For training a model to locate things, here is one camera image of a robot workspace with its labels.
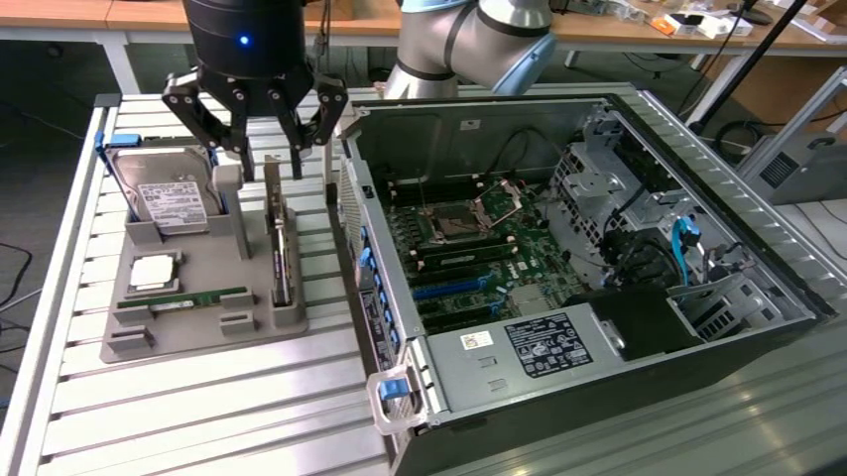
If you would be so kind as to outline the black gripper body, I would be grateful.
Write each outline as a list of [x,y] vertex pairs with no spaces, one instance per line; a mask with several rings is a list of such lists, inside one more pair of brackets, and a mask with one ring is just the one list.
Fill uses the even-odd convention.
[[294,108],[313,86],[302,1],[185,1],[200,85],[249,117],[273,114],[274,94]]

